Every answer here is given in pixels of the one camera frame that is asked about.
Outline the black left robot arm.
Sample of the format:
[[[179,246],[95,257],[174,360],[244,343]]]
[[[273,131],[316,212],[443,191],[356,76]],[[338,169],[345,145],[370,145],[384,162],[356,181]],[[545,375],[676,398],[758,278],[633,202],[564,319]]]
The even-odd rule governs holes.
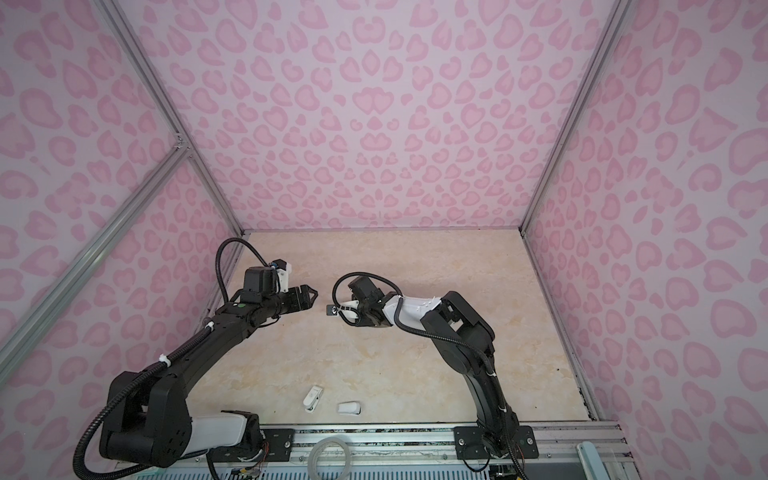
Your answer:
[[[246,459],[264,447],[257,415],[225,410],[212,422],[194,418],[187,398],[230,350],[281,316],[312,308],[308,285],[253,294],[220,307],[191,339],[140,372],[125,371],[110,386],[92,432],[102,457],[140,467],[168,467],[196,452],[228,449]]]

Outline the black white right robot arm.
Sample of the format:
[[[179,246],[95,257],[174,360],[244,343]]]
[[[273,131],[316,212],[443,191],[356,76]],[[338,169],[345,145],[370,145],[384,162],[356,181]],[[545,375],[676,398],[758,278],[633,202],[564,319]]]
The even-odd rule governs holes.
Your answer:
[[[520,460],[539,457],[532,428],[520,423],[503,393],[494,360],[495,333],[459,293],[433,298],[373,293],[329,305],[326,313],[353,327],[396,327],[433,343],[462,376],[475,405],[477,433],[464,441],[462,459],[501,459],[510,453]]]

